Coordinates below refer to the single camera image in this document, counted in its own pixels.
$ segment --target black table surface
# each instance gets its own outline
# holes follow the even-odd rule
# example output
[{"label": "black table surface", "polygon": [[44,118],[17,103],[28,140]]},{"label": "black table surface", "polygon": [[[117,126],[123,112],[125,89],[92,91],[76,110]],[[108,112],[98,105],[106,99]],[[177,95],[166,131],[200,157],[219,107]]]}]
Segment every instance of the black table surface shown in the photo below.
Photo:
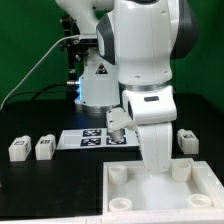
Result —
[{"label": "black table surface", "polygon": [[[207,161],[224,183],[224,116],[203,97],[175,96],[173,158]],[[137,147],[57,151],[54,160],[37,161],[35,145],[63,130],[105,128],[105,115],[76,111],[65,100],[14,102],[0,112],[0,219],[73,217],[102,214],[103,162],[141,159]],[[179,129],[192,130],[200,141],[198,155],[183,155]],[[9,161],[8,147],[16,137],[32,139],[25,162]]]}]

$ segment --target blue led light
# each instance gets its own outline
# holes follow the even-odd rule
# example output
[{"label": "blue led light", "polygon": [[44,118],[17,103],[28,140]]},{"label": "blue led light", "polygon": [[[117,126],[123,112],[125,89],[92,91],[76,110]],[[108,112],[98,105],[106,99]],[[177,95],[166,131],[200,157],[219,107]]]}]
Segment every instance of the blue led light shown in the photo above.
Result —
[{"label": "blue led light", "polygon": [[81,87],[81,77],[79,77],[79,100],[82,100],[82,87]]}]

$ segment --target black cable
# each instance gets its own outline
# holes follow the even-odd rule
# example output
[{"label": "black cable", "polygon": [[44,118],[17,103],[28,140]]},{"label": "black cable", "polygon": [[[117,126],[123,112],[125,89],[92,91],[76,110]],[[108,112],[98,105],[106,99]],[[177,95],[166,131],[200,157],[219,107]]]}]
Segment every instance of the black cable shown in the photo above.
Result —
[{"label": "black cable", "polygon": [[34,94],[34,93],[66,93],[66,92],[73,92],[74,90],[64,90],[64,91],[27,91],[27,92],[22,92],[22,93],[17,93],[15,95],[10,96],[6,101],[5,101],[5,105],[14,97],[20,96],[20,95],[25,95],[25,94]]},{"label": "black cable", "polygon": [[36,92],[36,94],[31,98],[31,100],[35,100],[38,96],[40,96],[42,94],[42,92],[44,92],[48,89],[52,89],[54,87],[58,87],[58,86],[66,86],[66,82],[59,82],[59,83],[55,83],[55,84],[44,87],[40,91]]}]

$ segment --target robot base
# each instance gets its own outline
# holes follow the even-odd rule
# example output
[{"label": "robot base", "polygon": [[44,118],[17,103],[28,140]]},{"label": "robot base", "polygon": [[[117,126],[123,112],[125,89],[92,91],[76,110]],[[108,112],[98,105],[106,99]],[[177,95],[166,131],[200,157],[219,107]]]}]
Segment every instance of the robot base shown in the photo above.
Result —
[{"label": "robot base", "polygon": [[86,105],[86,104],[83,104],[79,98],[77,98],[75,100],[75,108],[77,110],[80,110],[80,111],[85,111],[87,113],[94,113],[94,114],[101,114],[101,113],[106,113],[109,109],[110,109],[110,106],[89,106],[89,105]]}]

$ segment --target white cable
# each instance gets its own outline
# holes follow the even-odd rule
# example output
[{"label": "white cable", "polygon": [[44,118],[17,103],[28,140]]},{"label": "white cable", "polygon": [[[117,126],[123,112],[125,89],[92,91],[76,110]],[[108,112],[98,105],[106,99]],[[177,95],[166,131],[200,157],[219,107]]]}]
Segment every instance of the white cable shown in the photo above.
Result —
[{"label": "white cable", "polygon": [[77,39],[79,37],[79,35],[74,35],[74,36],[69,36],[69,37],[64,37],[62,39],[60,39],[59,41],[57,41],[49,50],[48,52],[37,62],[37,64],[27,73],[27,75],[20,81],[20,83],[13,89],[11,90],[11,92],[5,97],[5,99],[3,100],[2,104],[1,104],[1,108],[0,110],[2,110],[2,108],[4,107],[4,104],[6,102],[6,100],[26,81],[26,79],[33,73],[33,71],[43,62],[43,60],[49,55],[49,53],[63,40],[67,40],[67,39]]}]

